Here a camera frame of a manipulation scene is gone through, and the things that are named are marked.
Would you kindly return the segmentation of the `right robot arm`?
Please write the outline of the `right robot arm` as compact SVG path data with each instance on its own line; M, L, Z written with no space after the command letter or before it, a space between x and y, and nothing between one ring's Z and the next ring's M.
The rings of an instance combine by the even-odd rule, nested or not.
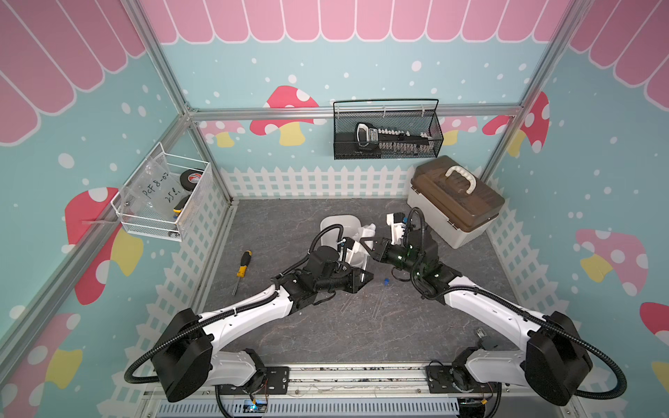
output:
M467 313L515 345L515 350L500 354L485 348L465 352L460 367L465 377L525 386L557 406L575 396L608 401L626 392L622 368L581 339L567 315L522 308L440 261L420 208L388 214L386 222L390 238L374 238L368 250L374 261L408 273L409 283L425 301Z

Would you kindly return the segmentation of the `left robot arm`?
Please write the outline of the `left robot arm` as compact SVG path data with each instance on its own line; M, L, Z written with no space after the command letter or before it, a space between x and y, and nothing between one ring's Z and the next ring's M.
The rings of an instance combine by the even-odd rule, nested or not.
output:
M197 315L176 313L156 344L125 371L128 384L158 383L169 402L180 402L204 386L233 386L248 394L261 389L268 369L252 349L226 346L274 320L333 299L355 294L373 279L362 268L369 249L345 236L344 227L324 228L307 254L278 273L270 286L244 301Z

